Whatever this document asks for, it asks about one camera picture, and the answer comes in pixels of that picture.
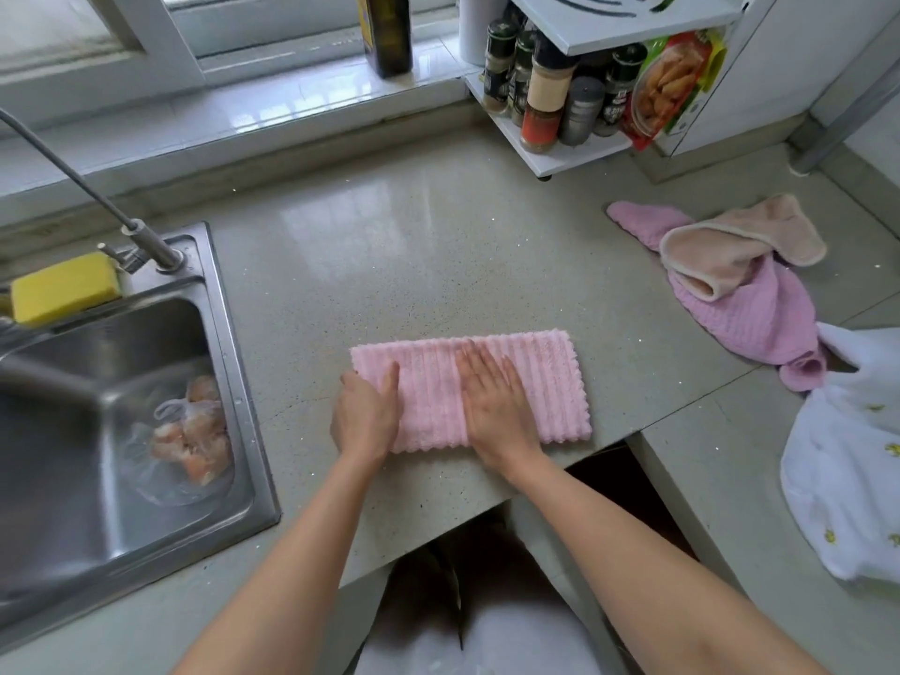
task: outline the white cylinder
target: white cylinder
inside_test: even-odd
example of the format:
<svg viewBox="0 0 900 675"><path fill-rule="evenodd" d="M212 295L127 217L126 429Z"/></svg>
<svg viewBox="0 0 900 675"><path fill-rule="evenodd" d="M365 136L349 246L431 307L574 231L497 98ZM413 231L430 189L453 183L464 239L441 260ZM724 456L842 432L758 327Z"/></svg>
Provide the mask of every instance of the white cylinder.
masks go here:
<svg viewBox="0 0 900 675"><path fill-rule="evenodd" d="M500 19L507 0L459 0L459 55L463 61L484 66L488 24Z"/></svg>

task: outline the beige towel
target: beige towel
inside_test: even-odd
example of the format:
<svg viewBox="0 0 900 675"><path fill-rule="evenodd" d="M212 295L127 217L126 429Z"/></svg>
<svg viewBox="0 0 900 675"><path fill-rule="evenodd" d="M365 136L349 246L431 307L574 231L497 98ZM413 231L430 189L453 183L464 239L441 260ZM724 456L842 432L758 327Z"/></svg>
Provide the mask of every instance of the beige towel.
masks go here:
<svg viewBox="0 0 900 675"><path fill-rule="evenodd" d="M705 301L719 300L748 281L753 260L769 251L799 267L825 258L825 242L792 194L675 227L660 240L662 263Z"/></svg>

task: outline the white tile window sill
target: white tile window sill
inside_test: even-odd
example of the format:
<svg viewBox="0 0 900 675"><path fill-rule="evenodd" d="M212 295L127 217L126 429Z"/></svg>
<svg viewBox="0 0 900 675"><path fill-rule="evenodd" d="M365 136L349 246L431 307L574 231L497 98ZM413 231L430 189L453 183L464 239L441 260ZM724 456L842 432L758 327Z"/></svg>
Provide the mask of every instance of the white tile window sill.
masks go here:
<svg viewBox="0 0 900 675"><path fill-rule="evenodd" d="M384 80L357 55L176 96L39 132L115 195L466 98L456 34L413 45L413 70ZM0 226L87 197L18 138L0 141Z"/></svg>

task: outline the olive oil bottle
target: olive oil bottle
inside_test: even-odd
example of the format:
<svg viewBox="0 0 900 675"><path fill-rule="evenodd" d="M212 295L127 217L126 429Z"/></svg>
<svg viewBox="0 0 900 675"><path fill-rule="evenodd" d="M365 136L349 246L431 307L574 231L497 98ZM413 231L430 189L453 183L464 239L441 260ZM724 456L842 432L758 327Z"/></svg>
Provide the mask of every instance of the olive oil bottle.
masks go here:
<svg viewBox="0 0 900 675"><path fill-rule="evenodd" d="M412 70L410 0L356 0L366 57L382 78Z"/></svg>

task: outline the clear plastic bag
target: clear plastic bag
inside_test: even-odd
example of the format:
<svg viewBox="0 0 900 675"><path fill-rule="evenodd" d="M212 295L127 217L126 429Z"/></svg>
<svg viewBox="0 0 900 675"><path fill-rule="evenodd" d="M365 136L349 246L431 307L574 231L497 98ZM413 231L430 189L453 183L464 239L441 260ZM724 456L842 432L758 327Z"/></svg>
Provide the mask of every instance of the clear plastic bag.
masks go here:
<svg viewBox="0 0 900 675"><path fill-rule="evenodd" d="M154 426L134 424L122 451L121 471L132 487L162 507L194 504L228 490L231 441L213 377L193 379L185 397L161 403L153 418Z"/></svg>

